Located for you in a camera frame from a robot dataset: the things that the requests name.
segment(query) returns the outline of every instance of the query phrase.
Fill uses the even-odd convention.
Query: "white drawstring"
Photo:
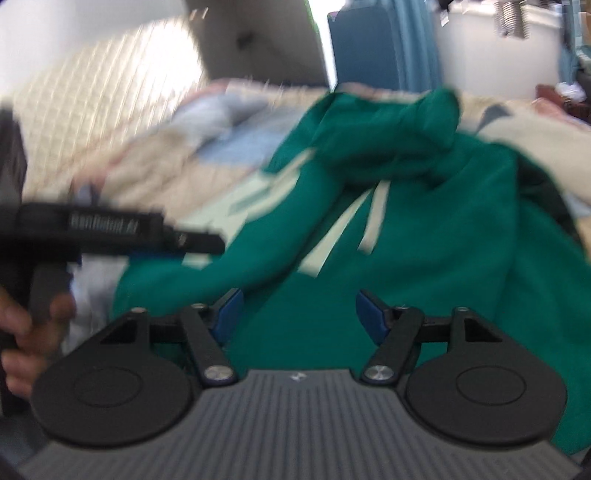
[[[324,238],[316,245],[312,251],[306,255],[305,259],[302,260],[298,271],[305,273],[311,277],[317,277],[329,257],[330,252],[335,247],[336,242],[339,241],[341,235],[347,228],[349,222],[353,219],[359,207],[368,197],[370,190],[365,192],[361,197],[355,200],[349,208],[347,208],[335,224],[330,228]]]
[[[369,208],[368,223],[365,226],[365,233],[361,239],[358,250],[365,254],[371,254],[378,243],[379,234],[382,231],[384,216],[386,215],[386,204],[390,191],[390,181],[382,180],[375,188],[374,196]]]
[[[206,205],[182,222],[188,229],[216,231],[229,247],[248,222],[272,212],[295,188],[300,168],[314,151],[304,150],[277,175],[257,172],[217,202]],[[187,254],[183,265],[203,269],[212,262],[207,254]]]

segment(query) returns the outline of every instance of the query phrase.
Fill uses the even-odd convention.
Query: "brown fabric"
[[[578,130],[591,132],[591,125],[583,123],[580,120],[572,117],[571,115],[567,114],[564,111],[564,109],[556,105],[554,102],[550,102],[546,98],[538,98],[534,100],[533,102],[531,102],[531,107],[533,108],[534,112],[538,115],[554,118],[559,122],[564,122],[569,125],[572,125]]]
[[[591,217],[583,218],[577,223],[581,239],[587,248],[587,257],[591,258]]]
[[[589,118],[589,105],[584,102],[573,102],[570,99],[560,96],[550,85],[538,85],[536,88],[536,97],[545,98],[553,104],[561,107],[567,114],[581,120]]]

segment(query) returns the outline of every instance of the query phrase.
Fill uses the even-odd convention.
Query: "silver screw head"
[[[306,375],[303,372],[296,372],[294,374],[290,375],[290,378],[294,381],[294,382],[301,382],[302,380],[305,380],[306,378],[308,378],[308,375]]]
[[[230,367],[226,367],[225,365],[212,365],[211,367],[207,367],[205,369],[204,374],[205,378],[208,380],[222,382],[232,378],[234,370],[232,370]]]
[[[365,371],[364,375],[370,380],[385,382],[394,376],[394,372],[386,365],[373,365]]]

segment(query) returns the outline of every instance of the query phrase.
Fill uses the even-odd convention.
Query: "black handle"
[[[6,261],[0,265],[0,283],[6,291],[31,313],[33,324],[49,319],[52,299],[69,291],[71,275],[65,263],[40,264],[20,260]],[[14,336],[0,331],[0,354],[7,349],[17,349]],[[6,385],[6,372],[0,364],[0,417],[23,412],[27,402],[14,396]]]

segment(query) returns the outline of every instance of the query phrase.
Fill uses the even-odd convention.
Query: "white wall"
[[[0,95],[88,42],[185,12],[184,0],[5,0]]]
[[[534,99],[539,83],[558,83],[561,44],[559,14],[526,7],[529,37],[501,38],[495,31],[492,4],[452,4],[449,23],[436,33],[444,81],[475,95]]]

